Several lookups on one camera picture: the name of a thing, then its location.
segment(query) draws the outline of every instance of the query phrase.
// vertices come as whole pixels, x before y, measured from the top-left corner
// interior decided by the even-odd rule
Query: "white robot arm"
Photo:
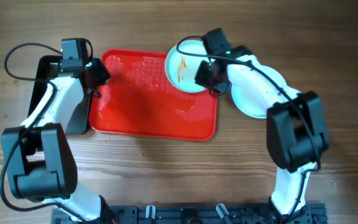
[[[289,87],[278,73],[265,70],[257,57],[243,45],[232,48],[222,29],[201,37],[208,57],[202,61],[195,82],[217,96],[230,86],[246,92],[259,108],[267,112],[267,149],[276,163],[275,190],[270,198],[278,219],[287,222],[305,205],[310,172],[320,169],[319,157],[329,147],[321,101],[313,92],[305,94]],[[294,119],[303,124],[294,125]]]
[[[57,77],[50,81],[52,84],[48,84],[36,109],[21,126],[3,132],[1,144],[6,158],[13,142],[20,139],[20,133],[29,130],[21,140],[20,150],[15,150],[6,162],[9,186],[16,198],[54,205],[73,221],[114,223],[114,214],[102,196],[91,193],[78,182],[75,161],[65,137],[75,108],[84,97],[90,97],[85,93],[97,91],[96,87],[109,78],[100,59],[88,57],[85,42],[85,39],[62,40],[63,57]],[[29,162],[25,158],[34,154],[35,149],[44,151],[44,161]],[[29,210],[4,202],[18,211]]]

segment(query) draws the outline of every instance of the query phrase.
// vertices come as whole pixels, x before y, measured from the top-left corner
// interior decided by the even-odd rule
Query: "black metal base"
[[[269,212],[267,203],[227,206],[232,224],[273,224],[277,219]],[[110,206],[118,217],[117,224],[186,224],[183,218],[189,210],[195,210],[203,224],[225,224],[215,207],[156,207],[155,219],[146,219],[146,208],[136,206]],[[325,205],[307,203],[305,212],[289,224],[327,224]],[[54,209],[51,224],[75,224],[66,213]]]

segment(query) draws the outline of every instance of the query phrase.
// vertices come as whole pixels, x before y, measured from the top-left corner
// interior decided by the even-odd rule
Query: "white bowl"
[[[180,44],[180,50],[194,54],[205,54],[204,45],[199,40],[186,40]],[[171,84],[181,91],[197,93],[206,88],[195,83],[195,76],[201,61],[208,61],[206,57],[183,55],[174,46],[165,60],[165,73]]]

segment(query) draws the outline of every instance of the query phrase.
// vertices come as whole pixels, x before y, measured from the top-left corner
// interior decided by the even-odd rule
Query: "white plate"
[[[206,54],[204,45],[199,40],[186,40],[180,44],[180,50],[194,54]],[[195,83],[195,76],[201,61],[207,58],[183,55],[174,46],[165,60],[165,73],[171,84],[181,91],[197,93],[205,87]]]
[[[285,79],[279,74],[278,71],[263,65],[264,72],[278,85],[286,85]],[[266,118],[266,111],[260,108],[257,103],[252,100],[246,91],[242,91],[238,86],[232,85],[231,87],[231,96],[233,98],[234,104],[243,112],[244,114],[259,119]]]

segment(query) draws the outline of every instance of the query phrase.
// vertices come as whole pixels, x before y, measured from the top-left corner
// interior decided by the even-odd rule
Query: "wood grain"
[[[32,93],[32,83],[3,70],[14,46],[40,42],[59,49],[63,38],[85,37],[96,56],[110,48],[167,52],[181,38],[215,27],[291,86],[323,99],[332,143],[306,198],[326,203],[330,223],[358,223],[358,1],[0,0],[0,135],[25,119]],[[39,58],[50,53],[20,49],[9,66],[34,77]],[[225,97],[207,142],[94,131],[68,139],[81,181],[112,205],[266,202],[274,188],[265,121],[244,116]],[[0,223],[49,221],[50,208],[17,213],[0,199]]]

